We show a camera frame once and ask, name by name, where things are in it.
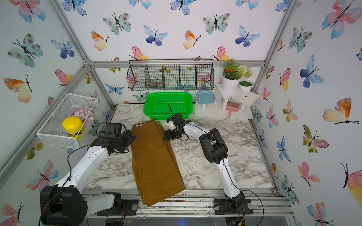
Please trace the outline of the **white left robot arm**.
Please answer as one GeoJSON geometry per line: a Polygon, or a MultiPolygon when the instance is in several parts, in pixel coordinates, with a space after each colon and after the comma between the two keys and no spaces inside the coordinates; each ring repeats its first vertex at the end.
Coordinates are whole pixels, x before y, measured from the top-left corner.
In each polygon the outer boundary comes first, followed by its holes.
{"type": "Polygon", "coordinates": [[[126,204],[120,193],[104,193],[84,198],[83,190],[95,170],[113,153],[127,153],[136,136],[122,123],[107,123],[98,138],[89,145],[83,158],[70,166],[69,173],[40,193],[41,213],[38,225],[79,226],[90,215],[126,216],[126,204]]]}

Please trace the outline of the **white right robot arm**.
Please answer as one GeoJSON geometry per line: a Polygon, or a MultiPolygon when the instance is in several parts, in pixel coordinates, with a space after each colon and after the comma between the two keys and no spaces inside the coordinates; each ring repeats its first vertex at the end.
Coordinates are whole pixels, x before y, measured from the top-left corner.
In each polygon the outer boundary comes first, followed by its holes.
{"type": "Polygon", "coordinates": [[[191,120],[185,120],[180,113],[167,119],[166,125],[169,130],[165,131],[164,141],[181,139],[183,135],[187,138],[194,137],[199,140],[205,158],[216,167],[225,195],[225,201],[220,204],[219,211],[224,211],[225,214],[253,214],[251,201],[245,197],[232,174],[228,160],[228,148],[220,132],[217,129],[202,128],[191,120]]]}

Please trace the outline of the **brown long pants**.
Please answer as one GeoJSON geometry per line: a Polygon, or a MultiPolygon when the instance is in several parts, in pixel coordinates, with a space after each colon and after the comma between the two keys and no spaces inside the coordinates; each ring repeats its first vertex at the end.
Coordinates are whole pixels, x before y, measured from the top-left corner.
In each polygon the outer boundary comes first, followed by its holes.
{"type": "Polygon", "coordinates": [[[164,141],[165,129],[158,121],[136,124],[131,132],[132,167],[142,203],[148,207],[185,189],[172,146],[164,141]]]}

